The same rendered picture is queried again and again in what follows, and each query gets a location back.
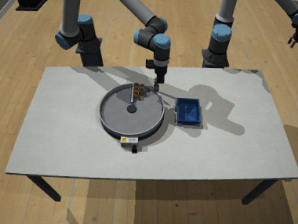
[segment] blue plastic box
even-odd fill
[[[177,98],[177,124],[200,125],[200,100]]]

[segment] white table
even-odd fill
[[[5,173],[92,179],[262,179],[248,204],[279,179],[297,179],[292,149],[260,70],[169,67],[159,93],[165,119],[137,154],[103,129],[100,101],[125,83],[152,86],[146,67],[47,67]],[[200,99],[200,127],[177,126],[176,98]]]

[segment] blue joint cap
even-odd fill
[[[298,13],[292,17],[292,22],[295,24],[295,25],[298,25]]]
[[[232,30],[225,24],[217,24],[213,27],[212,36],[218,42],[227,42],[231,39]]]
[[[168,24],[166,23],[165,19],[164,18],[159,18],[163,21],[163,23],[165,24],[165,32],[166,30],[168,30]]]
[[[160,49],[167,50],[171,46],[171,40],[165,34],[156,34],[153,41]]]
[[[140,29],[137,29],[135,34],[133,35],[133,41],[139,45],[138,40],[139,40],[139,33],[140,33]]]
[[[61,34],[55,34],[55,39],[57,43],[60,45],[61,48],[64,50],[68,50],[70,48],[70,45],[64,40],[64,38],[61,36]]]
[[[78,23],[79,24],[91,24],[93,23],[93,19],[90,15],[78,15]]]

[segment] wooden floor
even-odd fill
[[[170,67],[201,67],[221,0],[143,0],[166,19]],[[241,199],[260,181],[165,182],[45,178],[62,196],[55,203],[26,176],[6,175],[27,109],[46,67],[82,66],[76,47],[54,35],[63,1],[0,20],[0,223],[298,223],[298,181],[278,181],[249,205]],[[145,67],[153,53],[133,43],[144,25],[119,0],[81,0],[103,38],[104,66]],[[262,70],[298,161],[298,44],[291,20],[273,0],[239,0],[227,51],[230,68]]]

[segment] table leg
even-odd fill
[[[28,175],[27,177],[54,201],[61,201],[61,196],[40,175]]]
[[[277,181],[278,179],[265,179],[254,190],[249,192],[248,195],[243,197],[242,204],[249,204]]]

